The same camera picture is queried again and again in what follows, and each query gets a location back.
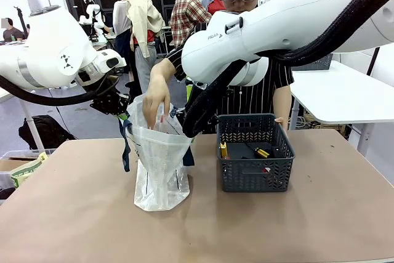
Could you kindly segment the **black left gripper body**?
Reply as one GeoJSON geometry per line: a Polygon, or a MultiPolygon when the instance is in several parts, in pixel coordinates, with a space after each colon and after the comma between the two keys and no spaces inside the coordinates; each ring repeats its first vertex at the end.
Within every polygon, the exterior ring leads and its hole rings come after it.
{"type": "Polygon", "coordinates": [[[129,94],[121,93],[114,86],[95,98],[90,107],[106,115],[121,115],[126,112],[130,100],[129,94]]]}

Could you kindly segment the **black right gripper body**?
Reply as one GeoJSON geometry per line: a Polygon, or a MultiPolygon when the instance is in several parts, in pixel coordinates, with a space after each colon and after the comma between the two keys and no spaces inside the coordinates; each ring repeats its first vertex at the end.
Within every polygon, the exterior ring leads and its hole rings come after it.
{"type": "Polygon", "coordinates": [[[185,121],[185,109],[184,108],[174,108],[175,117],[177,118],[178,122],[181,126],[183,126],[185,121]]]}

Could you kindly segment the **person's right hand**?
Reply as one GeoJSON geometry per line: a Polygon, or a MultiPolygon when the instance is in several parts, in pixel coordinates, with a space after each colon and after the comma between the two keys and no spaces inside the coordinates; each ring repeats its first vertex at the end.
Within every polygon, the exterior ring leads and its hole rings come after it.
{"type": "Polygon", "coordinates": [[[156,124],[158,108],[163,105],[164,116],[169,115],[170,93],[165,81],[152,81],[143,98],[142,111],[147,122],[147,126],[153,129],[156,124]]]}

